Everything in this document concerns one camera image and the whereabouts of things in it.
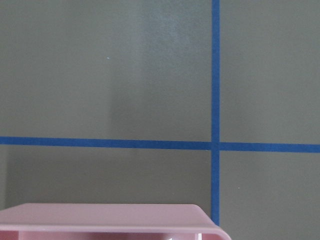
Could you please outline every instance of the blue line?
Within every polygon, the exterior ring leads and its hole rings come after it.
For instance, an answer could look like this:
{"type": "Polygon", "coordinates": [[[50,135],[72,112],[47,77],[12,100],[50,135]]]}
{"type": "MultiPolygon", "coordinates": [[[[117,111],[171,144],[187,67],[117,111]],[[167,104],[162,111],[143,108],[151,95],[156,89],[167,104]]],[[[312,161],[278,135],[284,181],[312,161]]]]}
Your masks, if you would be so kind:
{"type": "Polygon", "coordinates": [[[128,149],[180,149],[180,150],[210,150],[211,149],[210,142],[206,142],[206,141],[116,140],[116,139],[15,137],[15,136],[0,136],[0,145],[128,148],[128,149]]]}
{"type": "Polygon", "coordinates": [[[211,218],[220,214],[220,1],[212,0],[212,98],[211,98],[211,218]]]}
{"type": "Polygon", "coordinates": [[[320,144],[221,142],[221,151],[320,153],[320,144]]]}

